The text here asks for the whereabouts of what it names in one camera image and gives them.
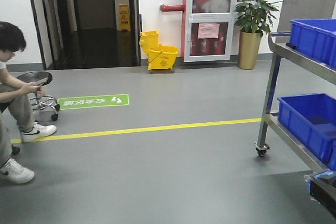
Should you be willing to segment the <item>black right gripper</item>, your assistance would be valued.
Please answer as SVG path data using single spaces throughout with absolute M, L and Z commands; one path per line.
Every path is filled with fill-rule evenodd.
M 335 171 L 329 169 L 304 175 L 312 200 L 317 200 L 328 212 L 335 212 Z

